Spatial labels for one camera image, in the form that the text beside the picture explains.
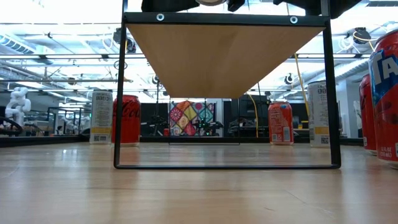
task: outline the ductwork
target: ductwork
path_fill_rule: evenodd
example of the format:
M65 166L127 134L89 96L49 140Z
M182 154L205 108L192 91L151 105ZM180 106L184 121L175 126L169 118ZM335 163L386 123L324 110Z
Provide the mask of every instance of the ductwork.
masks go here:
M361 60L356 60L349 64L339 64L335 66L335 80L336 82L348 78L352 75L356 75L361 72L365 72L369 70L369 59L364 58ZM309 80L307 83L324 80L325 79L325 72L320 75L317 75L313 79Z
M39 79L43 79L44 77L42 75L39 75L38 73L31 72L29 70L19 68L18 66L12 65L7 62L2 62L0 60L0 77L4 79L17 79L23 82L24 80L34 80L34 78L31 77L36 77L37 82L40 82ZM43 86L46 86L47 88L52 88L54 87L59 88L59 89L69 89L69 84L67 83L52 83L51 85L48 84L42 84ZM65 92L63 93L64 96L76 96L76 93L73 92ZM77 93L78 96L86 97L85 94L82 93Z
M22 54L34 54L34 49L0 34L0 44Z
M19 52L21 54L35 54L36 53L36 49L34 49L34 47L29 47L28 45L23 44L17 40L11 39L10 37L7 37L3 34L0 34L0 45L3 45L12 50L15 50L16 52ZM53 62L48 59L34 59L34 60L36 62L44 63L46 65L53 64Z
M351 63L342 63L337 66L335 66L335 80L336 82L340 80L344 80L345 78L348 78L353 75L357 75L361 72L368 72L369 70L369 65L368 65L368 58L364 58L361 60L356 60ZM315 81L320 81L325 79L325 70L316 71L316 72L311 72L308 75L305 73L302 75L303 79L305 80L305 83L308 84L310 82L315 82ZM293 88L299 90L300 89L300 81L297 81L293 83ZM285 97L292 94L291 92L287 93L282 93L279 95L276 95L275 98L280 98L280 97Z

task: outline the coca-cola can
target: coca-cola can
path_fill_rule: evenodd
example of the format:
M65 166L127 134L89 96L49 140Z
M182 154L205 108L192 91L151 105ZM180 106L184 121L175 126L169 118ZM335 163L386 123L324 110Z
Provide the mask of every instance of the coca-cola can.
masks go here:
M112 142L116 135L116 108L118 100L113 101ZM121 140L122 146L138 146L141 134L141 104L137 96L123 95Z

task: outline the wooden floor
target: wooden floor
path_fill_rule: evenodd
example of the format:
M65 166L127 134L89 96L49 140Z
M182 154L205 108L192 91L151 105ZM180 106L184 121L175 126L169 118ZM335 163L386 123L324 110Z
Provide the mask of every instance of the wooden floor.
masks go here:
M398 171L343 146L340 170L134 171L112 149L0 149L0 223L397 223ZM168 146L124 149L129 164L327 164L327 149Z

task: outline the red soda can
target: red soda can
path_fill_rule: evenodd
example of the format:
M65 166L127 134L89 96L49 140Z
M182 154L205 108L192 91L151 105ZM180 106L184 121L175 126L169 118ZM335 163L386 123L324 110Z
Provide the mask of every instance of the red soda can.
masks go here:
M169 136L170 130L168 128L163 129L163 136Z
M116 105L118 100L113 101L113 123L112 123L112 142L115 141L116 134ZM123 95L123 113L121 140L122 146L138 146L141 134L141 104L138 97Z
M274 102L269 105L268 127L271 144L293 144L293 113L289 103Z
M376 156L376 133L374 130L372 89L369 74L365 75L359 84L359 99L361 102L363 146L365 150Z
M377 157L398 169L398 30L377 40L369 71Z

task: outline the white robot figure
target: white robot figure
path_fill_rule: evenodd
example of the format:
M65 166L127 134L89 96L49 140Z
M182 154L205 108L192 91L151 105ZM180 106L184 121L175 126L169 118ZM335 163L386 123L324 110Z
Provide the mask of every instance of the white robot figure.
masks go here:
M78 123L79 123L78 119L75 120L75 124L73 124L73 121L67 119L65 116L62 116L61 120L64 121L65 124L67 125L67 127L70 127L72 130L74 130L74 131L78 130ZM90 124L90 117L84 117L84 118L82 118L80 120L80 130L79 130L79 132L82 130L82 128L84 128L86 126L87 123Z
M30 100L26 98L26 87L16 87L11 93L11 100L6 106L6 118L12 118L21 127L24 126L24 112L30 111Z

